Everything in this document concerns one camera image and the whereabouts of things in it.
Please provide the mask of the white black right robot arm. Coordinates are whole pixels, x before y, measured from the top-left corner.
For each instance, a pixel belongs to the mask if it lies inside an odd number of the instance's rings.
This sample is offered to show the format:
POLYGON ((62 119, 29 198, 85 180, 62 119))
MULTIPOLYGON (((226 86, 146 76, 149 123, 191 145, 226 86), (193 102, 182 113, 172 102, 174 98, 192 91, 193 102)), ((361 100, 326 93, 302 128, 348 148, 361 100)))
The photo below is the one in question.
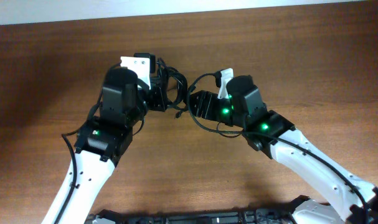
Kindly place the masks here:
POLYGON ((223 131, 202 126, 208 132, 243 136, 255 151, 289 168, 317 191, 330 205, 323 208, 311 199, 303 200, 291 213, 296 223, 327 222, 378 223, 378 187, 346 170, 314 146, 285 117, 268 110, 250 75, 223 82, 213 74, 215 84, 225 88, 226 96, 187 90, 186 105, 192 119, 199 118, 237 126, 241 131, 223 131))

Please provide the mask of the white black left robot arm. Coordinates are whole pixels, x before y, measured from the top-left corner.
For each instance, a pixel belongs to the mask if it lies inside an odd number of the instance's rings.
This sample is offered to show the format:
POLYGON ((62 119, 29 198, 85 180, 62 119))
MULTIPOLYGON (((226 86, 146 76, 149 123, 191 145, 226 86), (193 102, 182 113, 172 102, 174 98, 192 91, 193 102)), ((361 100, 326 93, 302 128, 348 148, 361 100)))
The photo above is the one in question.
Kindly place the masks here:
POLYGON ((62 135, 71 156, 65 179, 50 206, 44 223, 84 223, 99 192, 113 174, 133 140, 134 125, 150 110, 167 106, 164 92, 169 78, 153 69, 140 72, 114 66, 105 75, 97 102, 86 121, 62 135))

